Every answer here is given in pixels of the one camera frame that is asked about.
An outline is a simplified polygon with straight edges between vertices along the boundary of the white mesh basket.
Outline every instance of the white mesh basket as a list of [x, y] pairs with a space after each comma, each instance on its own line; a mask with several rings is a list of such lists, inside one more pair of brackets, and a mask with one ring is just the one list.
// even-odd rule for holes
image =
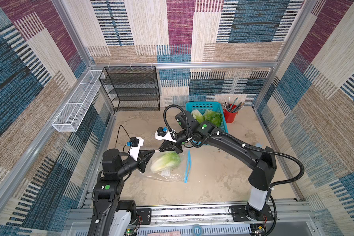
[[77, 131], [101, 86], [100, 78], [105, 78], [102, 71], [89, 71], [85, 75], [52, 124], [58, 132]]

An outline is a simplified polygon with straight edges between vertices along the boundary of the white label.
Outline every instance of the white label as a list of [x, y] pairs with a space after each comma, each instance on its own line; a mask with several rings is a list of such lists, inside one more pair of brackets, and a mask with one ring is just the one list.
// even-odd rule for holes
[[161, 171], [161, 175], [163, 176], [171, 176], [171, 171], [168, 169], [168, 170], [163, 170]]

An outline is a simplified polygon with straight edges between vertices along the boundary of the beige floor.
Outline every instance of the beige floor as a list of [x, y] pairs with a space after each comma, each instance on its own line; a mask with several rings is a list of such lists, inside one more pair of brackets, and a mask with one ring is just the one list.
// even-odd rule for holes
[[[171, 108], [168, 110], [167, 119], [170, 126], [179, 131], [181, 128], [174, 119], [177, 113], [178, 109]], [[156, 140], [154, 134], [158, 127], [165, 126], [163, 108], [160, 111], [118, 112], [108, 148], [114, 148], [119, 125], [123, 125], [131, 137], [144, 139], [142, 149], [158, 149], [162, 141]], [[242, 109], [235, 121], [227, 126], [231, 135], [249, 144], [270, 146], [251, 107]], [[121, 129], [117, 148], [122, 150], [127, 141], [128, 137]], [[132, 199], [137, 205], [248, 200], [251, 187], [248, 177], [251, 169], [232, 155], [209, 145], [191, 148], [190, 151], [192, 168], [188, 183], [144, 179], [135, 173], [126, 182], [121, 200]], [[283, 179], [286, 177], [278, 163], [273, 181]], [[272, 195], [275, 199], [295, 197], [289, 184], [276, 186]]]

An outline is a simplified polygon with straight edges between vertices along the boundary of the red pen holder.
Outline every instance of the red pen holder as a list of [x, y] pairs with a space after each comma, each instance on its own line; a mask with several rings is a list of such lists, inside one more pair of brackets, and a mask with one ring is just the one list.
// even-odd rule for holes
[[232, 123], [235, 120], [236, 114], [239, 113], [239, 112], [231, 113], [231, 112], [227, 111], [226, 109], [224, 109], [223, 112], [224, 112], [224, 119], [227, 123]]

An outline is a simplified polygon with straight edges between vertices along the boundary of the blue plastic basket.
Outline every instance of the blue plastic basket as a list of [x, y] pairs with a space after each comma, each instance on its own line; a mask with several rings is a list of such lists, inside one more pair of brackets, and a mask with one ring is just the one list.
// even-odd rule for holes
[[220, 112], [223, 115], [222, 116], [223, 121], [222, 121], [221, 125], [219, 126], [219, 128], [221, 128], [222, 130], [224, 130], [225, 132], [228, 133], [227, 124], [225, 123], [225, 119], [224, 119], [222, 105], [220, 103], [218, 103], [216, 101], [190, 101], [190, 102], [186, 103], [185, 109], [188, 112], [191, 112], [191, 111], [197, 109], [199, 112], [202, 113], [202, 115], [206, 111], [206, 109]]

